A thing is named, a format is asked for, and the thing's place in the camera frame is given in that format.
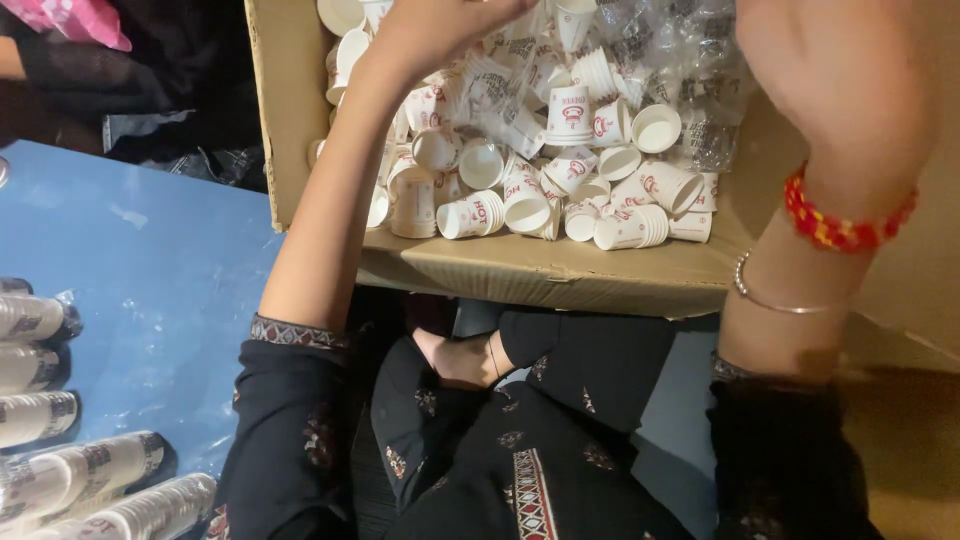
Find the blue table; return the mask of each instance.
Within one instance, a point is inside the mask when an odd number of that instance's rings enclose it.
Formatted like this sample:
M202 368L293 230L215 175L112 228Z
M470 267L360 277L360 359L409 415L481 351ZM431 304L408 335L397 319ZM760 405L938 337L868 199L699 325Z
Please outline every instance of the blue table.
M30 142L0 157L0 276L72 291L84 320L71 436L155 430L177 474L219 477L239 346L282 241L267 196Z

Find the black cloth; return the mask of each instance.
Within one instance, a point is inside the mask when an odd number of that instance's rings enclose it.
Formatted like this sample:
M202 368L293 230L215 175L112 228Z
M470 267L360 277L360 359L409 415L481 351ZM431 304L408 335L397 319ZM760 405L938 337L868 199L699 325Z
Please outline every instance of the black cloth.
M252 77L242 0L110 0L130 53L37 34L0 7L27 81L49 104L85 117L188 110Z
M500 329L515 365L533 368L501 391L440 388L409 340L388 353L372 402L402 512L387 537L689 538L629 473L628 437L672 343L669 323L508 312ZM207 538L354 538L336 410L355 360L328 340L292 344L320 331L275 330L254 334L284 344L242 349L240 425ZM855 454L831 460L842 441L837 408L811 406L825 403L818 394L739 384L712 388L717 537L877 538ZM781 410L782 400L805 406ZM832 446L798 445L811 440ZM831 479L809 481L821 471Z

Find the cardboard box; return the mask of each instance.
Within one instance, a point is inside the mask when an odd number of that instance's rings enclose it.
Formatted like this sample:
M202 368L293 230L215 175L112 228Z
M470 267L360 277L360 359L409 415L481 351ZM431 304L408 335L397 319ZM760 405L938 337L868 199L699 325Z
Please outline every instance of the cardboard box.
M328 130L324 58L333 37L311 0L247 0L274 226L289 226L309 170L305 148ZM960 92L955 6L932 16L946 78ZM946 110L942 148L924 174L921 208L885 249L852 321L854 364L960 373L960 100ZM602 252L569 239L517 234L451 241L409 240L369 231L358 281L499 302L680 318L718 310L736 258L781 204L782 179L805 158L797 132L758 95L744 123L740 154L720 181L719 211L706 245L671 241L644 250Z

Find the black pants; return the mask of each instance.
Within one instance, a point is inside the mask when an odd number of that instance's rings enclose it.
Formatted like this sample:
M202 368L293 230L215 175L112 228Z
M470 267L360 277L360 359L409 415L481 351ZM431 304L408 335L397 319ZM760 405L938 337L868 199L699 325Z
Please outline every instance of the black pants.
M535 387L582 420L629 469L635 455L629 437L673 344L673 325L650 317L508 310L499 329L510 361L532 367L526 382L515 384ZM371 415L398 511L449 468L492 392L440 387L413 339L397 341L377 377Z

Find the woman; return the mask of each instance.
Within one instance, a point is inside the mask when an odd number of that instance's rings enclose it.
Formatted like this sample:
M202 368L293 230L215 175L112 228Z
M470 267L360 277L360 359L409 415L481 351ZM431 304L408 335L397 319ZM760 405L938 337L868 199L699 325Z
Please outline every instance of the woman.
M0 92L22 94L11 82L66 115L7 99L14 135L223 184L262 173L240 0L0 0ZM71 144L102 121L100 148Z
M354 67L243 345L240 425L209 537L355 534L332 419L357 361L342 332L382 140L416 81L531 4L397 0ZM740 44L808 140L805 194L827 215L898 215L926 160L928 62L907 4L737 4ZM773 217L742 272L749 291L732 289L723 314L708 413L715 537L877 538L829 385L876 246L822 249L825 236L801 234L787 214ZM489 336L400 340L372 402L400 510L387 537L689 538L629 474L627 435L672 338L656 319L508 311ZM490 390L527 366L526 381Z

